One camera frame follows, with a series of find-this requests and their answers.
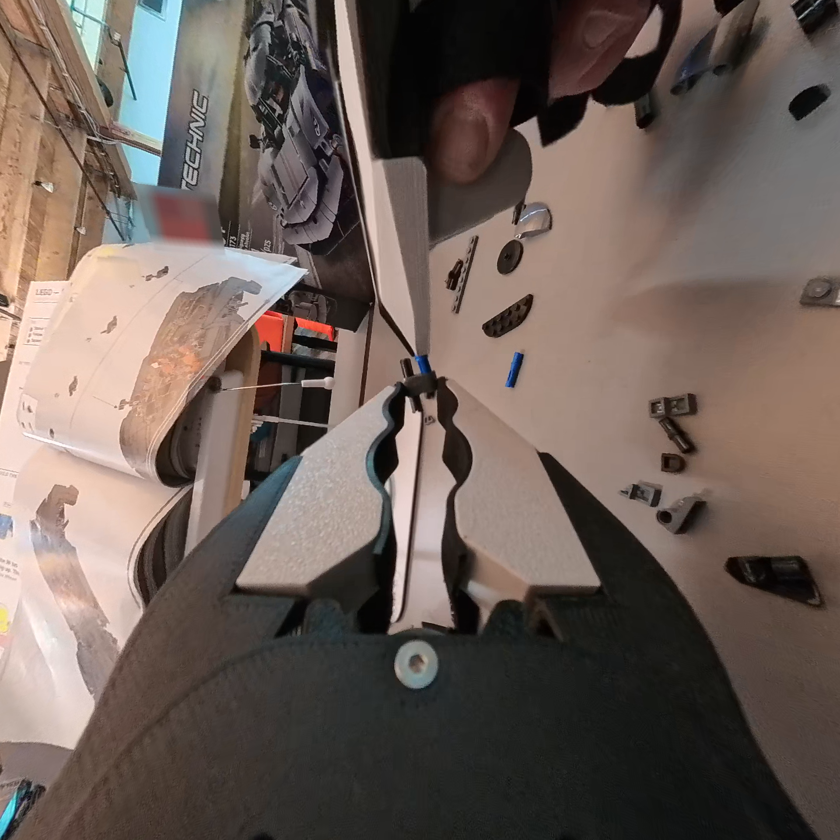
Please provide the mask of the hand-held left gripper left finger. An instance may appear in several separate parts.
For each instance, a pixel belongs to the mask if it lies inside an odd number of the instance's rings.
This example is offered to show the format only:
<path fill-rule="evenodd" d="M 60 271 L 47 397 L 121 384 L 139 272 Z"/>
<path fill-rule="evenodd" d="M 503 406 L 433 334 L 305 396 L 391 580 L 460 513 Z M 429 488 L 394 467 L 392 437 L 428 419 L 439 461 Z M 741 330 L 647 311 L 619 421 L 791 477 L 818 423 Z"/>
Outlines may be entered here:
<path fill-rule="evenodd" d="M 385 387 L 299 457 L 236 589 L 333 601 L 358 628 L 392 626 L 397 538 L 390 482 L 406 389 Z"/>

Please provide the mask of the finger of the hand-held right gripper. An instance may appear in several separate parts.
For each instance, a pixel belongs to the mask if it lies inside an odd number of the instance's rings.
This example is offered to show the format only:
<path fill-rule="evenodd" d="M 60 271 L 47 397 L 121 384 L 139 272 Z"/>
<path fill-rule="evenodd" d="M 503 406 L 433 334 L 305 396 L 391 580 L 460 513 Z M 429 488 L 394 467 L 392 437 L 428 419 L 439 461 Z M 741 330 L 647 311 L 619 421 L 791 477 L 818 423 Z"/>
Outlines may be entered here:
<path fill-rule="evenodd" d="M 415 355 L 431 351 L 427 172 L 420 159 L 373 161 L 379 302 Z"/>
<path fill-rule="evenodd" d="M 392 329 L 403 342 L 409 354 L 414 352 L 408 347 L 403 336 L 395 326 L 393 320 L 379 302 L 376 282 L 375 263 L 375 223 L 373 219 L 373 161 L 381 159 L 376 156 L 369 118 L 368 96 L 366 92 L 366 77 L 364 57 L 356 2 L 336 1 L 334 3 L 336 52 L 339 69 L 339 80 L 343 96 L 343 109 L 348 139 L 352 141 L 354 161 L 358 174 L 356 193 L 360 201 L 361 215 L 364 221 L 366 242 L 373 271 L 374 290 L 378 307 L 383 317 L 388 317 Z"/>

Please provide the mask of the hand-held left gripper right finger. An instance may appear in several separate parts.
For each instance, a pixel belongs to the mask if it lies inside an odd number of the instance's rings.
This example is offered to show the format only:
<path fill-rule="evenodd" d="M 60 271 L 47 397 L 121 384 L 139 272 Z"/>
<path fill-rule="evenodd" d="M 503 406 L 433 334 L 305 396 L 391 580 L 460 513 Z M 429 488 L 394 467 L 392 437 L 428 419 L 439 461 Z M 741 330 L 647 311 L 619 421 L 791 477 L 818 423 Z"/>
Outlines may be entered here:
<path fill-rule="evenodd" d="M 539 451 L 451 378 L 437 382 L 442 460 L 454 480 L 441 543 L 457 632 L 501 602 L 592 595 L 601 580 Z"/>

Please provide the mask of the small lego axle assembly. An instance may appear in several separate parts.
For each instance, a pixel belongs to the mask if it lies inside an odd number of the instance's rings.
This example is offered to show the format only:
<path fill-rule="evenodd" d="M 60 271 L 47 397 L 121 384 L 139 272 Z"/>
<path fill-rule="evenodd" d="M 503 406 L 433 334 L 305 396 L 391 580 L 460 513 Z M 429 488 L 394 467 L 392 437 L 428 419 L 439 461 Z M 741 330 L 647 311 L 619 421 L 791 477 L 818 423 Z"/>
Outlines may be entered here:
<path fill-rule="evenodd" d="M 406 393 L 413 413 L 420 413 L 423 411 L 421 397 L 434 396 L 437 390 L 438 378 L 434 370 L 421 371 L 414 373 L 411 361 L 408 359 L 401 360 L 401 370 L 403 373 L 402 387 Z"/>

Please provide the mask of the long grey lego plate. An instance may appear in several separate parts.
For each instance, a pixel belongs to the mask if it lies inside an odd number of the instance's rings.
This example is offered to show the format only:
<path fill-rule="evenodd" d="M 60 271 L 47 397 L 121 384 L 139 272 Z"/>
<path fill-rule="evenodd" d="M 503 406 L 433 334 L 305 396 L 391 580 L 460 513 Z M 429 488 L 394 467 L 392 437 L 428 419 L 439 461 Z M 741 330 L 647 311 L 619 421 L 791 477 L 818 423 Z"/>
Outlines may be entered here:
<path fill-rule="evenodd" d="M 476 249 L 479 243 L 479 237 L 477 235 L 473 235 L 469 239 L 469 243 L 465 252 L 465 256 L 456 262 L 456 266 L 454 266 L 453 270 L 456 268 L 458 269 L 455 273 L 452 271 L 450 275 L 452 275 L 455 279 L 451 280 L 448 279 L 448 286 L 451 291 L 454 292 L 454 301 L 452 304 L 451 312 L 454 314 L 459 314 L 462 302 L 466 293 L 466 286 L 469 279 L 469 273 L 473 266 L 474 257 L 476 255 Z"/>

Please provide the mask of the lego set box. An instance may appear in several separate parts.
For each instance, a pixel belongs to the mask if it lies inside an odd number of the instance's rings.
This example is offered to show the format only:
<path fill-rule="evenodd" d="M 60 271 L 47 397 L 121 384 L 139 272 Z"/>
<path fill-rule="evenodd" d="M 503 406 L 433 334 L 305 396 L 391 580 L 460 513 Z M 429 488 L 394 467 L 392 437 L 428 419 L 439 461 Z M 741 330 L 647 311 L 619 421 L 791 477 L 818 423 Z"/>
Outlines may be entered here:
<path fill-rule="evenodd" d="M 296 257 L 322 298 L 375 299 L 314 2 L 182 3 L 159 186 L 214 196 L 228 247 Z"/>

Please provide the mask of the silver curved lego piece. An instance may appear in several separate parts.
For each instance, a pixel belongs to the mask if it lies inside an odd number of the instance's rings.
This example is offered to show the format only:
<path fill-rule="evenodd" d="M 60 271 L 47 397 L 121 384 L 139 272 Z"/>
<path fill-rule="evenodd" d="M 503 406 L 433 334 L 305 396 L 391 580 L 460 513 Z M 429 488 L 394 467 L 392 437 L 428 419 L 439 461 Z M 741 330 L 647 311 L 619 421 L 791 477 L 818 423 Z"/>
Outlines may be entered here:
<path fill-rule="evenodd" d="M 522 241 L 545 235 L 553 228 L 553 216 L 547 204 L 519 202 L 514 207 L 514 239 Z"/>

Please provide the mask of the dark grey half-round lego plate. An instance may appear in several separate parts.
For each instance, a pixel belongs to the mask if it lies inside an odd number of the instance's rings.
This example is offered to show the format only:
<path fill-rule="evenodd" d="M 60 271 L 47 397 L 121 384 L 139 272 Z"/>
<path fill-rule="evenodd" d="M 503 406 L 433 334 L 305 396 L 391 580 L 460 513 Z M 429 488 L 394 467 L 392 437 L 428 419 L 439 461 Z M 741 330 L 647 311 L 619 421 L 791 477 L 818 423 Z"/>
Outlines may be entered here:
<path fill-rule="evenodd" d="M 491 317 L 481 326 L 482 332 L 491 339 L 498 339 L 520 327 L 530 314 L 533 294 L 528 294 L 509 307 Z"/>

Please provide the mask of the grey lego piece cluster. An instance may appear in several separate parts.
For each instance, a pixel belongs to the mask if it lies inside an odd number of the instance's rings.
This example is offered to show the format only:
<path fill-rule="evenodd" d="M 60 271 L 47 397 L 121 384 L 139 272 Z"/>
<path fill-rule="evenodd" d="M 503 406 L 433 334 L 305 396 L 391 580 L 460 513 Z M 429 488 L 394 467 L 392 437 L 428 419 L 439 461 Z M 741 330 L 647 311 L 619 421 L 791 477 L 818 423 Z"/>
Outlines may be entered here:
<path fill-rule="evenodd" d="M 640 502 L 647 508 L 653 509 L 656 522 L 675 535 L 689 531 L 707 507 L 706 499 L 697 494 L 681 497 L 664 506 L 663 487 L 645 481 L 633 482 L 618 492 L 630 501 Z"/>

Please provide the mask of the black lego wedge piece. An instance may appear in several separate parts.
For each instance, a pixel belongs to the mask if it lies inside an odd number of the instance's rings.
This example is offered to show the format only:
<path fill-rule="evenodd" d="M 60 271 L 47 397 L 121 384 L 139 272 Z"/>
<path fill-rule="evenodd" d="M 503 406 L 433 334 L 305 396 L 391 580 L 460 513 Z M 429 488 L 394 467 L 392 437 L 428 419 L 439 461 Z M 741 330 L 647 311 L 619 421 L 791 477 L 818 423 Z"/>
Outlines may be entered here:
<path fill-rule="evenodd" d="M 814 608 L 823 607 L 823 596 L 807 562 L 799 555 L 746 555 L 727 558 L 730 576 L 753 589 Z"/>

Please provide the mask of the black lego gear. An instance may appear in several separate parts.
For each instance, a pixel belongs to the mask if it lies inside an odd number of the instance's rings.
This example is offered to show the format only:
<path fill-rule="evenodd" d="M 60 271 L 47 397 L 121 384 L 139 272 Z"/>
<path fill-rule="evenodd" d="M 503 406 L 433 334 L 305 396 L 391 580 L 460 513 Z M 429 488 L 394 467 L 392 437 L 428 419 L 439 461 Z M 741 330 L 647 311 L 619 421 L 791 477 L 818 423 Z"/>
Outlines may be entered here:
<path fill-rule="evenodd" d="M 682 60 L 669 90 L 672 96 L 679 97 L 686 94 L 709 71 L 711 49 L 717 31 L 717 27 L 708 30 Z"/>

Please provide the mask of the lego instruction booklet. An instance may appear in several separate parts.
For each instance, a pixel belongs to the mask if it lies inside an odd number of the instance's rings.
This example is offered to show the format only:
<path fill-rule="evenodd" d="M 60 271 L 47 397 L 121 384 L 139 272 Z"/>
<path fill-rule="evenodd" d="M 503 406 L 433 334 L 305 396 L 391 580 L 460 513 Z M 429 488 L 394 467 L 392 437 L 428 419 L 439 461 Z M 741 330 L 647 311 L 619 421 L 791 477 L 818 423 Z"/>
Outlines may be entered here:
<path fill-rule="evenodd" d="M 2 446 L 2 746 L 72 749 L 185 552 L 184 411 L 306 271 L 215 245 L 104 245 L 48 315 Z"/>

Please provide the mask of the person's right hand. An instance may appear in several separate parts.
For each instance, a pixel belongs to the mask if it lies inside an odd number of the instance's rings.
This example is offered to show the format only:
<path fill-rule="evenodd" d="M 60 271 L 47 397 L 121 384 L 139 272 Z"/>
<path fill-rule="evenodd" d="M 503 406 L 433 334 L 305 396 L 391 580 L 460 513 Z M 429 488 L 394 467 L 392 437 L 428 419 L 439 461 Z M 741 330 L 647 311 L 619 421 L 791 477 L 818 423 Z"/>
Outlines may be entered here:
<path fill-rule="evenodd" d="M 621 66 L 655 2 L 422 2 L 429 103 L 427 164 L 476 182 L 513 128 L 532 117 L 549 144 L 581 120 Z"/>

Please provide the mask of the orange plastic object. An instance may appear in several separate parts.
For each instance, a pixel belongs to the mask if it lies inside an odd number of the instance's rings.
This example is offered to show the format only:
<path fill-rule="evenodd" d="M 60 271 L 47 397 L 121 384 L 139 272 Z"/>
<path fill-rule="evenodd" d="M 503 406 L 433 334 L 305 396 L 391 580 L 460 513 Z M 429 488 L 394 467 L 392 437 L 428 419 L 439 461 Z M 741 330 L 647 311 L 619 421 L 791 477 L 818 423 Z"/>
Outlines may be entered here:
<path fill-rule="evenodd" d="M 273 350 L 278 350 L 292 342 L 295 329 L 307 329 L 320 337 L 335 341 L 334 327 L 328 324 L 295 318 L 276 311 L 268 311 L 256 321 L 256 328 L 261 343 L 267 343 Z"/>

